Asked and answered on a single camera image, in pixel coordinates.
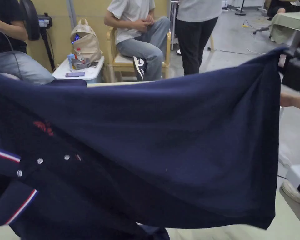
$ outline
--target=man sitting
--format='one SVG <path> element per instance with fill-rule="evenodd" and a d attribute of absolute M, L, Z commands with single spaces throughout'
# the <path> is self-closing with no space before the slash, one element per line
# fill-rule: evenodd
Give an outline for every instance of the man sitting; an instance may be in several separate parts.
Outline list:
<path fill-rule="evenodd" d="M 52 82 L 52 74 L 27 55 L 23 20 L 18 0 L 0 0 L 0 72 L 37 85 Z"/>
<path fill-rule="evenodd" d="M 104 22 L 117 28 L 116 45 L 121 54 L 133 57 L 139 81 L 160 80 L 167 50 L 167 17 L 154 20 L 154 0 L 113 0 Z"/>
<path fill-rule="evenodd" d="M 298 13 L 298 12 L 300 12 L 300 6 L 293 5 L 287 1 L 272 0 L 268 10 L 268 16 L 274 17 L 277 13 Z"/>

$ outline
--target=red embroidered logo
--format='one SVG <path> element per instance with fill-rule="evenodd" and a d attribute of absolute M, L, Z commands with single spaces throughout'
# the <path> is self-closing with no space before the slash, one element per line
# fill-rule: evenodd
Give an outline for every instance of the red embroidered logo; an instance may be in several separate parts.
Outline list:
<path fill-rule="evenodd" d="M 50 127 L 50 123 L 46 122 L 33 122 L 35 126 L 37 126 L 41 131 L 48 133 L 49 136 L 53 136 L 52 128 Z"/>

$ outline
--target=black stand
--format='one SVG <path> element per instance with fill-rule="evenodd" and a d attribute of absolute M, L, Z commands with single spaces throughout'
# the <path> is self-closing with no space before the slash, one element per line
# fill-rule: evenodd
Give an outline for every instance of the black stand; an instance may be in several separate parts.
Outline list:
<path fill-rule="evenodd" d="M 41 33 L 41 37 L 43 39 L 44 45 L 46 46 L 46 50 L 47 50 L 47 54 L 48 54 L 48 57 L 49 57 L 49 61 L 50 61 L 52 71 L 55 71 L 56 66 L 54 65 L 53 57 L 52 57 L 50 46 L 49 46 L 49 43 L 48 43 L 47 29 L 41 27 L 40 28 L 40 33 Z"/>
<path fill-rule="evenodd" d="M 236 12 L 235 13 L 235 15 L 238 15 L 238 16 L 245 16 L 246 15 L 246 13 L 243 11 L 243 5 L 244 5 L 244 0 L 243 0 L 243 2 L 242 2 L 242 6 L 241 6 L 241 10 L 240 10 L 240 12 Z"/>

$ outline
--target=jeans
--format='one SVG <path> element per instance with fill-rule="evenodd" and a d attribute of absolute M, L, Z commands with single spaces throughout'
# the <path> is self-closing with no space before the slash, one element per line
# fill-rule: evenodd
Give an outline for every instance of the jeans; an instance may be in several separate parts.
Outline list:
<path fill-rule="evenodd" d="M 55 79 L 31 56 L 19 51 L 14 51 L 14 53 L 18 59 L 21 75 L 13 52 L 0 53 L 0 72 L 17 76 L 20 80 L 35 85 L 47 84 Z"/>
<path fill-rule="evenodd" d="M 203 50 L 217 21 L 217 17 L 205 22 L 185 22 L 177 19 L 176 33 L 185 75 L 199 73 Z"/>
<path fill-rule="evenodd" d="M 148 67 L 144 76 L 145 81 L 162 78 L 162 63 L 167 52 L 169 28 L 170 20 L 167 17 L 161 17 L 149 27 L 148 32 L 140 37 L 122 41 L 117 45 L 122 55 L 146 59 Z"/>

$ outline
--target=plastic bottle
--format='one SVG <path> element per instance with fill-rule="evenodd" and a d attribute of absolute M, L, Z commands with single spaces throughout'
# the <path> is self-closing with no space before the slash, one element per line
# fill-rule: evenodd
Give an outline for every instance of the plastic bottle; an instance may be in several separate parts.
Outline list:
<path fill-rule="evenodd" d="M 70 53 L 68 55 L 69 67 L 70 69 L 75 69 L 75 67 L 72 65 L 72 58 L 75 58 L 75 55 L 73 53 Z"/>
<path fill-rule="evenodd" d="M 81 55 L 81 49 L 80 48 L 77 48 L 77 52 L 78 52 L 78 54 L 77 54 L 77 59 L 79 60 L 79 61 L 81 61 L 83 64 L 84 64 L 84 57 Z"/>

